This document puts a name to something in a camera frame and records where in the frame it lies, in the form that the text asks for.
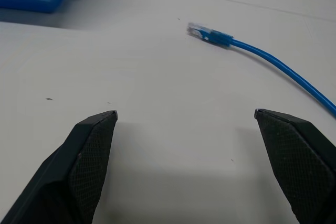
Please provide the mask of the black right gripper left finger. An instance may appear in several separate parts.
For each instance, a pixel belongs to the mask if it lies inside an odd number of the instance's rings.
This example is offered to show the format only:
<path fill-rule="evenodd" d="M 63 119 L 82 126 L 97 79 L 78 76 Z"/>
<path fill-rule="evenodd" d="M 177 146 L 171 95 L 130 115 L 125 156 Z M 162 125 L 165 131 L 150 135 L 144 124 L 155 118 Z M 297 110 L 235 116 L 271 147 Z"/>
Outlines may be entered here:
<path fill-rule="evenodd" d="M 117 120 L 116 111 L 106 111 L 77 123 L 0 224 L 92 224 Z"/>

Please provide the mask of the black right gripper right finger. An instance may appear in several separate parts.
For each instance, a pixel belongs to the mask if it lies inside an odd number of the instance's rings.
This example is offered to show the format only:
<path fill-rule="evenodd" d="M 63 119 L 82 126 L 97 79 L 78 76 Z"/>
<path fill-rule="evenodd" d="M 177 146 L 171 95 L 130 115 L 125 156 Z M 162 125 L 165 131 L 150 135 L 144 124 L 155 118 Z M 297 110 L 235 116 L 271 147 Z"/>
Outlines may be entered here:
<path fill-rule="evenodd" d="M 300 224 L 336 224 L 336 146 L 312 123 L 257 109 L 272 171 Z"/>

